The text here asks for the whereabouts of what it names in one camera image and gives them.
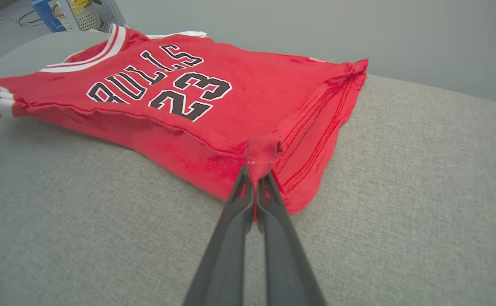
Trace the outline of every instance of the white blurry object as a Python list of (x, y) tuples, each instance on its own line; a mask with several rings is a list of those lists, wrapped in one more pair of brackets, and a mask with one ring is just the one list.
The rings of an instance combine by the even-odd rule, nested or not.
[[(76, 17), (77, 24), (79, 25), (79, 29), (82, 31), (88, 31), (90, 29), (100, 29), (100, 17), (96, 12), (93, 1), (88, 0), (84, 1), (84, 6), (72, 6), (72, 12)], [(52, 8), (51, 11), (53, 15), (65, 26), (67, 31), (73, 31), (72, 24), (65, 16), (65, 11), (57, 2)]]

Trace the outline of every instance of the gray fabric surface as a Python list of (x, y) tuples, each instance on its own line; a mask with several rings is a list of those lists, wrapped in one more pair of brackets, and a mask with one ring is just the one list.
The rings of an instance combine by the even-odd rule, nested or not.
[[(47, 35), (0, 77), (105, 38)], [(222, 205), (134, 151), (0, 119), (0, 305), (177, 306)], [(329, 305), (496, 305), (496, 102), (369, 76), (292, 220)], [(257, 231), (246, 258), (263, 305)]]

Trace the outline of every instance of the gray floor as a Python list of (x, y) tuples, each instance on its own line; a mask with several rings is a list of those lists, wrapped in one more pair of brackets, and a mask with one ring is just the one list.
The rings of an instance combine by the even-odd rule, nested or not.
[[(31, 0), (18, 0), (12, 5), (1, 10), (0, 18), (11, 17), (12, 19), (18, 19), (19, 17), (32, 11), (30, 2)], [(105, 4), (102, 6), (96, 6), (96, 8), (102, 19), (109, 21), (108, 23), (116, 23), (112, 12)], [(35, 20), (38, 18), (39, 17), (36, 13), (32, 13), (30, 16), (26, 17), (26, 21)], [(50, 33), (50, 31), (43, 23), (36, 26), (24, 25), (19, 27), (13, 20), (0, 20), (0, 58), (24, 43), (28, 43), (36, 37), (40, 37), (48, 33)]]

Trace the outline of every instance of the basketball jersey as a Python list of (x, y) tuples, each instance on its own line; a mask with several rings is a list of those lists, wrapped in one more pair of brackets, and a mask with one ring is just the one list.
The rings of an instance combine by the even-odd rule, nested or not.
[(290, 213), (316, 194), (368, 60), (343, 64), (239, 49), (202, 35), (109, 39), (0, 79), (0, 117), (32, 116), (139, 151), (227, 199), (238, 171), (273, 170)]

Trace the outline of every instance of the white basket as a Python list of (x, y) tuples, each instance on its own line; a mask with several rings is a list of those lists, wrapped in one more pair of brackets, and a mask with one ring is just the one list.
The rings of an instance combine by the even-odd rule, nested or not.
[[(74, 14), (76, 21), (79, 25), (79, 29), (82, 31), (88, 31), (90, 29), (100, 29), (100, 17), (96, 13), (93, 2), (90, 0), (89, 4), (86, 6), (73, 6), (73, 8), (81, 8), (81, 12)], [(51, 8), (51, 12), (59, 20), (67, 31), (73, 31), (71, 23), (69, 23), (67, 16), (63, 13), (63, 8), (60, 8), (55, 4)]]

